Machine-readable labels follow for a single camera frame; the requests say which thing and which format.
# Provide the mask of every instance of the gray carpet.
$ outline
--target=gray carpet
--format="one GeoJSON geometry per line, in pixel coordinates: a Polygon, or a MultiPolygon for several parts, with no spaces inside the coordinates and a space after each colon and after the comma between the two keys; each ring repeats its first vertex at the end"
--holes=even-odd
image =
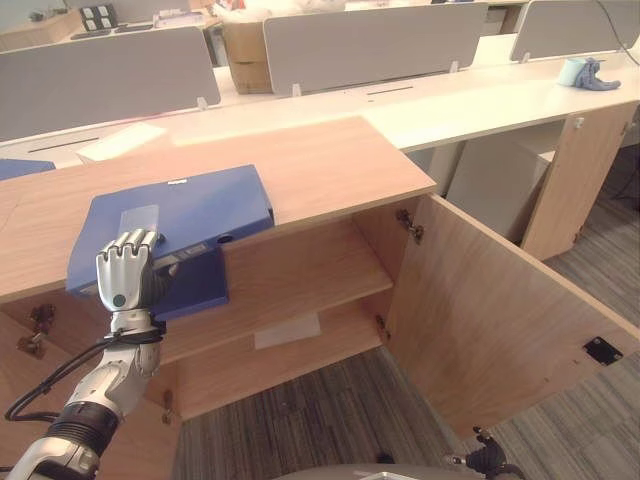
{"type": "MultiPolygon", "coordinates": [[[[570,252],[548,261],[640,325],[640,220],[635,147],[621,151],[570,252]]],[[[640,356],[492,429],[530,480],[640,479],[640,356]]],[[[336,463],[442,466],[461,444],[382,348],[349,358],[186,422],[174,480],[266,480],[336,463]]]]}

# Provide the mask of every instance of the metal bracket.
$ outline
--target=metal bracket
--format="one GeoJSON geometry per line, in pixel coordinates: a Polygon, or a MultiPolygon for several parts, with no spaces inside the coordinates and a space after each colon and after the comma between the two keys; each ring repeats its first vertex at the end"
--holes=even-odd
{"type": "Polygon", "coordinates": [[[422,225],[414,225],[409,216],[409,212],[405,209],[396,211],[396,219],[409,232],[414,241],[420,245],[422,237],[424,236],[424,227],[422,225]]]}
{"type": "Polygon", "coordinates": [[[200,110],[201,112],[204,112],[207,108],[209,108],[209,104],[204,97],[197,97],[196,105],[198,106],[198,110],[200,110]]]}
{"type": "Polygon", "coordinates": [[[573,243],[578,243],[578,240],[580,240],[580,237],[582,237],[583,230],[584,230],[584,225],[580,226],[580,228],[576,232],[575,236],[573,237],[573,243]]]}
{"type": "Polygon", "coordinates": [[[18,350],[28,353],[37,359],[42,359],[44,357],[45,349],[42,341],[49,334],[49,330],[53,325],[55,312],[55,305],[50,303],[44,303],[31,310],[31,316],[29,319],[35,322],[32,330],[33,335],[20,338],[16,345],[18,350]]]}
{"type": "Polygon", "coordinates": [[[620,350],[602,337],[594,338],[584,345],[582,349],[587,352],[587,355],[605,367],[617,362],[624,356],[620,350]]]}
{"type": "Polygon", "coordinates": [[[378,328],[384,334],[387,340],[391,340],[391,332],[387,330],[387,323],[382,315],[376,315],[376,323],[378,328]]]}
{"type": "Polygon", "coordinates": [[[165,425],[171,425],[171,420],[173,419],[173,392],[171,390],[164,391],[162,394],[162,403],[164,406],[162,423],[165,425]]]}

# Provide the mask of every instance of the gray partition panel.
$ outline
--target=gray partition panel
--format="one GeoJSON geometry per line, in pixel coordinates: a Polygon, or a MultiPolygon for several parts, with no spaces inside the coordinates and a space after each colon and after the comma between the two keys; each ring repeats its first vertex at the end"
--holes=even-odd
{"type": "Polygon", "coordinates": [[[279,95],[448,71],[471,64],[486,3],[270,18],[271,84],[279,95]]]}
{"type": "Polygon", "coordinates": [[[202,31],[185,27],[0,54],[0,141],[209,105],[202,31]]]}
{"type": "MultiPolygon", "coordinates": [[[[620,40],[630,48],[640,34],[640,1],[602,0],[620,40]]],[[[620,48],[595,0],[534,0],[525,12],[511,60],[601,52],[620,48]]]]}

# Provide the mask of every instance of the blue glove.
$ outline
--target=blue glove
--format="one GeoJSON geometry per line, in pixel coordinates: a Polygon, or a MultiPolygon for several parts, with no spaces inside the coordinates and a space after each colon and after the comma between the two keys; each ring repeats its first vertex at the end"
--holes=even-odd
{"type": "Polygon", "coordinates": [[[618,80],[613,82],[603,82],[596,78],[596,73],[600,70],[600,62],[594,58],[587,58],[582,70],[576,76],[575,87],[584,88],[585,90],[615,90],[622,85],[618,80]]]}

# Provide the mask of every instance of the black latch plate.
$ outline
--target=black latch plate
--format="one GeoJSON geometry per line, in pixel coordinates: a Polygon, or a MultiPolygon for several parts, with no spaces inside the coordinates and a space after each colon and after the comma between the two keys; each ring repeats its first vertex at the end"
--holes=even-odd
{"type": "Polygon", "coordinates": [[[582,347],[587,354],[601,365],[611,365],[624,355],[602,337],[596,337],[582,347]]]}

